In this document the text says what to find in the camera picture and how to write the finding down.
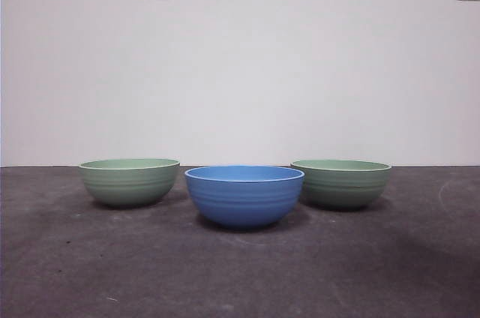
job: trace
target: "ceramic bowl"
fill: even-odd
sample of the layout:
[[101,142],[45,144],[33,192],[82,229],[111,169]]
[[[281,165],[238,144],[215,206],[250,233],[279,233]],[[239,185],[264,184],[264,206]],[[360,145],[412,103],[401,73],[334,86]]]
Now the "ceramic bowl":
[[185,172],[200,213],[231,228],[261,227],[297,203],[304,173],[279,166],[205,166]]
[[175,182],[177,160],[113,159],[79,165],[87,191],[107,206],[156,203]]
[[382,194],[388,164],[358,160],[298,160],[292,167],[305,173],[302,199],[329,209],[360,209]]

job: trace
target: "bowl rim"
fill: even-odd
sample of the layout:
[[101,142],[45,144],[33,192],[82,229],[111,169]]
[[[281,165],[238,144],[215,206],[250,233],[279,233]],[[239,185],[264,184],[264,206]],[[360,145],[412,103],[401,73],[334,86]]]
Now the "bowl rim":
[[[380,164],[384,166],[383,168],[373,168],[373,169],[341,169],[341,168],[316,168],[313,166],[302,165],[301,162],[356,162],[356,163],[368,163],[368,164]],[[325,171],[334,171],[334,172],[379,172],[382,170],[390,170],[392,166],[386,163],[379,162],[370,162],[368,160],[353,160],[353,159],[302,159],[296,160],[290,164],[293,167],[305,168],[308,170],[325,170]]]
[[[171,164],[162,164],[158,166],[141,166],[137,168],[102,168],[95,166],[85,166],[85,164],[90,163],[99,163],[99,162],[111,162],[111,161],[172,161]],[[79,168],[83,170],[150,170],[152,168],[167,168],[173,166],[179,166],[180,161],[170,158],[114,158],[114,159],[100,159],[100,160],[90,160],[89,162],[83,162],[78,165]]]
[[[294,177],[289,177],[289,178],[277,178],[277,179],[255,179],[255,180],[232,180],[232,179],[216,179],[216,178],[203,178],[203,177],[197,177],[195,175],[191,175],[191,172],[194,170],[203,170],[205,168],[224,168],[224,167],[256,167],[256,168],[277,168],[279,170],[293,170],[298,173],[298,175]],[[198,166],[196,168],[191,168],[184,173],[187,177],[193,178],[193,179],[200,179],[203,181],[210,181],[210,182],[231,182],[231,183],[266,183],[266,182],[282,182],[282,181],[290,181],[293,179],[299,179],[305,177],[305,173],[303,173],[299,169],[295,168],[289,168],[287,166],[265,166],[265,165],[252,165],[252,164],[225,164],[225,165],[219,165],[219,166]]]

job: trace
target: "gray floor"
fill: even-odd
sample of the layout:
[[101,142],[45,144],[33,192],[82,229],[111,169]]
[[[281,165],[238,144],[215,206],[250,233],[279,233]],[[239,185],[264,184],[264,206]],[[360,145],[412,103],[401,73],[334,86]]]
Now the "gray floor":
[[74,168],[1,179],[2,318],[480,317],[480,167],[394,168],[364,211],[255,232],[202,219],[183,175],[124,211]]

